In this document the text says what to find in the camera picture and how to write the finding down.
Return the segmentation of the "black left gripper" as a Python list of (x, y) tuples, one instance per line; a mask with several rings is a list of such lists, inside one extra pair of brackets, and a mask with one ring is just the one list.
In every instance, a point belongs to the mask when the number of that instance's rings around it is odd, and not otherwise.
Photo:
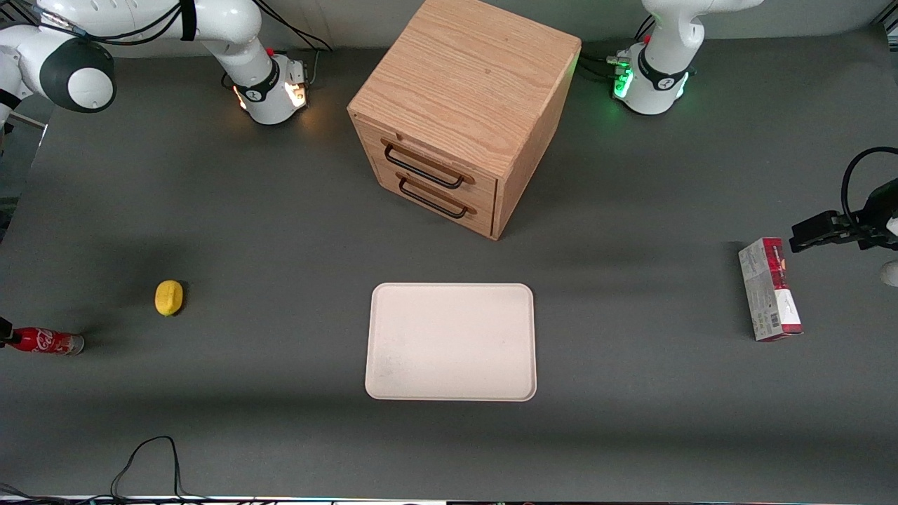
[[(897, 179), (886, 182), (874, 189), (866, 199), (863, 208), (851, 211), (849, 205), (850, 180), (845, 178), (840, 186), (841, 210), (847, 220), (847, 242), (857, 243), (860, 250), (875, 247), (897, 250), (896, 231), (889, 223), (896, 224)], [(837, 244), (843, 239), (841, 214), (827, 210), (813, 215), (791, 227), (790, 250), (802, 250), (822, 244)]]

